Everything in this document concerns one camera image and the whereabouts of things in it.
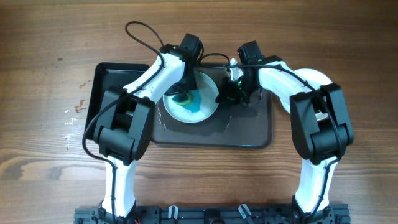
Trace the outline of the white plate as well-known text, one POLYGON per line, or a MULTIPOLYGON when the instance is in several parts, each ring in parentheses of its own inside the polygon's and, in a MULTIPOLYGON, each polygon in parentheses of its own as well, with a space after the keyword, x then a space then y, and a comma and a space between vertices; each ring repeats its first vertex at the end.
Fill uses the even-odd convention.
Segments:
MULTIPOLYGON (((294 72, 296 72, 304 80, 307 80, 309 84, 315 89, 319 89, 321 85, 328 85, 332 83, 332 80, 329 77, 327 77, 325 74, 311 68, 301 68, 295 70, 294 72)), ((281 98, 280 98, 280 103, 283 106, 283 108, 286 110, 286 112, 290 114, 289 103, 285 102, 281 98)), ((326 113, 322 113, 320 111, 316 112, 315 115, 317 121, 322 121, 328 118, 328 115, 326 113)))

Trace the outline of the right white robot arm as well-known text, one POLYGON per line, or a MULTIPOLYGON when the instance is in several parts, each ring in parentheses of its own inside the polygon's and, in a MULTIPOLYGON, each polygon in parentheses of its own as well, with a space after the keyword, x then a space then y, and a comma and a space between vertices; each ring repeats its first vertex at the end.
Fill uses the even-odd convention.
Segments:
POLYGON ((248 104, 256 90, 277 95, 290 114, 292 140, 302 158, 299 187, 292 199, 292 223, 317 222, 331 212, 328 191, 334 169, 353 143, 343 90, 317 70, 292 70, 278 56, 264 56, 256 41, 237 50, 230 63, 238 78, 224 78, 216 102, 248 104))

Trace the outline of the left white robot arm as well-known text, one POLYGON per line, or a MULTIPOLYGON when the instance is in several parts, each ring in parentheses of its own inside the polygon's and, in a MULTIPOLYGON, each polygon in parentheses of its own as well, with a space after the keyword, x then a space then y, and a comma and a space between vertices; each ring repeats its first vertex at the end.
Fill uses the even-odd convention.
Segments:
POLYGON ((96 66, 83 140, 99 146, 99 159, 106 164, 101 221, 134 223, 136 164, 152 138, 155 105, 164 95, 190 99, 188 92, 197 87, 193 68, 202 48, 197 36, 186 34, 180 44, 161 47, 152 66, 96 66))

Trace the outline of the green yellow sponge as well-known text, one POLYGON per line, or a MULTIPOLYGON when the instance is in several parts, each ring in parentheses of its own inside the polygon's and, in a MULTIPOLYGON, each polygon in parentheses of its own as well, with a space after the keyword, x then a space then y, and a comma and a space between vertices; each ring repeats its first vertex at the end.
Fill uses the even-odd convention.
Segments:
POLYGON ((200 110, 201 96, 197 90, 194 90, 177 94, 172 97, 172 101, 186 110, 196 113, 200 110))

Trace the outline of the pale blue plate top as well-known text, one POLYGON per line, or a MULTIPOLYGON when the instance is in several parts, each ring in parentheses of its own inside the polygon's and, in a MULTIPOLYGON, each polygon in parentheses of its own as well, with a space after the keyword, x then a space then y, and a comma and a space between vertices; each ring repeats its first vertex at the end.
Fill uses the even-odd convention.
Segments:
POLYGON ((219 95, 216 83, 206 74, 194 71, 196 90, 189 91, 188 103, 177 103, 174 96, 163 97, 163 104, 171 117, 183 123, 199 123, 208 119, 217 109, 219 95))

